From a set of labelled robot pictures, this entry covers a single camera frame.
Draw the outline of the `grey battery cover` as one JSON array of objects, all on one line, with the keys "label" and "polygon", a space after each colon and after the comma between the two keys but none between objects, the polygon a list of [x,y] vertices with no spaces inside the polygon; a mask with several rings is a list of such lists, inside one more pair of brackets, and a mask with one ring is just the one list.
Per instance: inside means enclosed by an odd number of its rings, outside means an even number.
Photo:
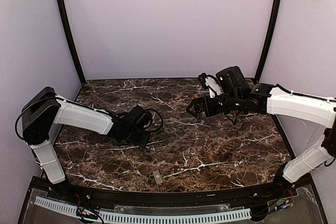
[{"label": "grey battery cover", "polygon": [[161,177],[160,172],[159,172],[158,170],[155,170],[155,171],[153,172],[153,176],[154,176],[155,182],[156,182],[157,184],[161,184],[161,183],[163,183],[162,177]]}]

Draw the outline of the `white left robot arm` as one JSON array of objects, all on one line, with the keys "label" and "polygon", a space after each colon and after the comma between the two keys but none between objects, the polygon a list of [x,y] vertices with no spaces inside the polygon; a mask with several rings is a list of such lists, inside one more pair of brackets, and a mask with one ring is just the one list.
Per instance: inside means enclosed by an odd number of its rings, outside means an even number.
[{"label": "white left robot arm", "polygon": [[22,132],[17,136],[32,149],[48,180],[55,185],[66,180],[66,173],[49,140],[54,124],[90,130],[118,142],[145,147],[153,117],[139,105],[122,113],[90,108],[57,95],[52,87],[45,87],[23,107],[16,121],[22,124]]}]

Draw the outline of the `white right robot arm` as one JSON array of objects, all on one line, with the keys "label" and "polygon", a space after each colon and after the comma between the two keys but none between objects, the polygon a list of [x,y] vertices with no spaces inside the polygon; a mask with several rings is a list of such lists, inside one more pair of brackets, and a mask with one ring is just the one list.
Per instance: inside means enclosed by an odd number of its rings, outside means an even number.
[{"label": "white right robot arm", "polygon": [[215,76],[202,73],[198,79],[209,91],[195,97],[187,113],[200,119],[233,111],[285,115],[325,127],[324,135],[280,169],[277,182],[295,183],[303,175],[335,157],[335,99],[289,91],[281,85],[258,83],[250,87],[238,66],[228,67]]}]

